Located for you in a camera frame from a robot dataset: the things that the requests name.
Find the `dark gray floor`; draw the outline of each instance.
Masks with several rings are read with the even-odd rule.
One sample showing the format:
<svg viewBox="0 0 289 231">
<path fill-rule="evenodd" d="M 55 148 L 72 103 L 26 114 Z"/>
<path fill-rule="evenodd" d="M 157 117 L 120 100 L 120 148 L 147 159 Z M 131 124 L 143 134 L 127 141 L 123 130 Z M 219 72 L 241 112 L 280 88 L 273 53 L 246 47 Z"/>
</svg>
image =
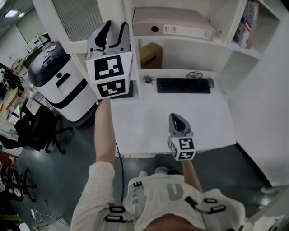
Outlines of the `dark gray floor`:
<svg viewBox="0 0 289 231">
<path fill-rule="evenodd" d="M 70 126 L 63 120 L 62 127 Z M 73 210 L 81 196 L 87 182 L 89 166 L 95 161 L 93 129 L 65 132 L 59 138 L 61 147 L 66 150 L 61 155 L 56 147 L 50 147 L 50 154 L 43 150 L 37 152 L 26 148 L 17 161 L 19 173 L 24 173 L 29 168 L 31 174 L 29 181 L 38 185 L 31 190 L 36 198 L 32 203 L 27 196 L 23 202 L 11 201 L 16 212 L 30 226 L 35 227 L 31 217 L 31 209 L 41 213 L 62 217 L 70 223 Z M 246 216 L 250 217 L 258 211 L 260 205 L 267 205 L 274 195 L 260 192 L 265 183 L 253 169 L 251 164 L 234 147 L 216 149 L 197 154 L 193 160 L 203 190 L 218 188 L 221 192 L 233 199 L 242 202 L 246 208 Z M 165 166 L 181 170 L 181 163 L 176 162 L 172 155 L 158 155 L 156 158 L 123 159 L 125 179 L 128 181 L 138 176 L 140 170 L 153 174 L 158 166 Z M 121 198 L 121 165 L 119 158 L 115 163 L 116 177 L 114 180 L 114 198 L 120 203 Z M 53 221 L 53 218 L 43 217 L 38 226 Z"/>
</svg>

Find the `black buckle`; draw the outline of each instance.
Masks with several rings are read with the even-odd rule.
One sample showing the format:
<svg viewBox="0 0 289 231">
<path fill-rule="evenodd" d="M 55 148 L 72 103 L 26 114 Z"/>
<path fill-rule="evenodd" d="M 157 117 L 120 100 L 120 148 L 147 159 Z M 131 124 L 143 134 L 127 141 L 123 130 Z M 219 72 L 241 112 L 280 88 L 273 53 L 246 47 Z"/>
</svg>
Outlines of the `black buckle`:
<svg viewBox="0 0 289 231">
<path fill-rule="evenodd" d="M 134 183 L 134 187 L 138 187 L 138 186 L 143 186 L 143 183 L 141 181 Z"/>
<path fill-rule="evenodd" d="M 211 210 L 209 211 L 209 214 L 213 214 L 213 213 L 219 213 L 222 211 L 226 210 L 226 206 L 225 205 L 218 205 L 218 206 L 214 206 L 211 208 Z"/>
<path fill-rule="evenodd" d="M 217 200 L 215 198 L 205 198 L 204 202 L 206 202 L 207 204 L 216 204 Z"/>
<path fill-rule="evenodd" d="M 110 216 L 110 215 L 108 215 L 105 217 L 105 221 L 126 223 L 126 220 L 124 220 L 122 216 Z"/>
<path fill-rule="evenodd" d="M 111 206 L 109 207 L 111 213 L 124 213 L 126 210 L 123 206 Z"/>
</svg>

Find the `office chair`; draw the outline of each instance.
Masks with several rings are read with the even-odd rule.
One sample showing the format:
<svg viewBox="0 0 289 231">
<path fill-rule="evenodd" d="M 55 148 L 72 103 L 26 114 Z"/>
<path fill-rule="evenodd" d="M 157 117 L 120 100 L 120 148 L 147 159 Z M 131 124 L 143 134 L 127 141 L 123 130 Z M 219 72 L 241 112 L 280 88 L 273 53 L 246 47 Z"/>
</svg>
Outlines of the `office chair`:
<svg viewBox="0 0 289 231">
<path fill-rule="evenodd" d="M 8 169 L 7 175 L 2 174 L 2 176 L 8 177 L 8 180 L 2 177 L 3 181 L 6 182 L 5 191 L 0 195 L 8 200 L 16 200 L 22 202 L 24 200 L 23 195 L 28 195 L 32 202 L 36 202 L 36 199 L 33 199 L 28 191 L 28 188 L 37 188 L 37 185 L 27 185 L 27 172 L 30 172 L 29 169 L 25 170 L 24 176 L 21 174 L 20 177 L 18 172 L 14 169 Z"/>
<path fill-rule="evenodd" d="M 20 108 L 20 120 L 14 125 L 18 133 L 18 141 L 0 135 L 3 147 L 13 149 L 30 146 L 37 151 L 45 148 L 45 152 L 49 153 L 49 144 L 53 142 L 60 153 L 65 154 L 65 151 L 61 149 L 56 139 L 56 135 L 68 130 L 72 131 L 72 127 L 55 130 L 57 121 L 62 119 L 61 116 L 55 116 L 53 112 L 44 105 L 41 105 L 36 115 L 33 115 L 26 107 L 27 102 L 28 98 L 24 100 Z"/>
</svg>

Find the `cable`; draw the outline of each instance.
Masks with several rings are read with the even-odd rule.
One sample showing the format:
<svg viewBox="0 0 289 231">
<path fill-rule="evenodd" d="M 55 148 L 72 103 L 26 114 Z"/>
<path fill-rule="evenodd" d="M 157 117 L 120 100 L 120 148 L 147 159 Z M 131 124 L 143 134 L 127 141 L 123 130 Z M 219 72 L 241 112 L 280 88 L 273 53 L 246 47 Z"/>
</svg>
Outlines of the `cable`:
<svg viewBox="0 0 289 231">
<path fill-rule="evenodd" d="M 47 215 L 47 214 L 42 214 L 42 213 L 40 213 L 40 212 L 39 212 L 38 210 L 36 210 L 36 209 L 32 209 L 32 210 L 33 210 L 34 213 L 35 213 L 35 217 L 33 217 L 33 218 L 35 219 L 35 225 L 36 225 L 36 226 L 37 226 L 37 222 L 42 221 L 42 216 L 48 216 L 48 217 L 53 217 L 53 218 L 55 218 L 56 220 L 58 220 L 60 223 L 64 224 L 65 226 L 70 227 L 69 225 L 63 223 L 61 220 L 59 220 L 59 219 L 56 218 L 55 216 L 51 216 L 51 215 Z M 37 220 L 37 219 L 36 219 L 36 213 L 39 213 L 40 220 Z"/>
<path fill-rule="evenodd" d="M 121 203 L 122 203 L 123 202 L 124 193 L 125 193 L 125 172 L 124 172 L 124 169 L 123 169 L 123 162 L 122 162 L 122 159 L 123 159 L 124 155 L 120 154 L 117 143 L 116 143 L 116 146 L 117 146 L 116 153 L 118 154 L 119 160 L 121 162 L 121 181 L 122 181 Z"/>
<path fill-rule="evenodd" d="M 203 73 L 201 73 L 200 71 L 198 70 L 195 70 L 195 71 L 192 71 L 190 72 L 189 74 L 186 75 L 186 77 L 189 79 L 201 79 L 203 78 Z"/>
</svg>

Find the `label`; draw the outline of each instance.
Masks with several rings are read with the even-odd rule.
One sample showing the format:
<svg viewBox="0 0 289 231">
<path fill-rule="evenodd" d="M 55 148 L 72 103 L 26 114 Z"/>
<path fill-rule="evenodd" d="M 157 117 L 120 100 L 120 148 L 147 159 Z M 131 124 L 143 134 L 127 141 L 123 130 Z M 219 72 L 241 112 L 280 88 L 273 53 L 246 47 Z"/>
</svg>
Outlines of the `label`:
<svg viewBox="0 0 289 231">
<path fill-rule="evenodd" d="M 178 26 L 178 25 L 164 25 L 163 33 L 169 35 L 190 36 L 196 38 L 210 39 L 212 32 L 204 29 Z"/>
</svg>

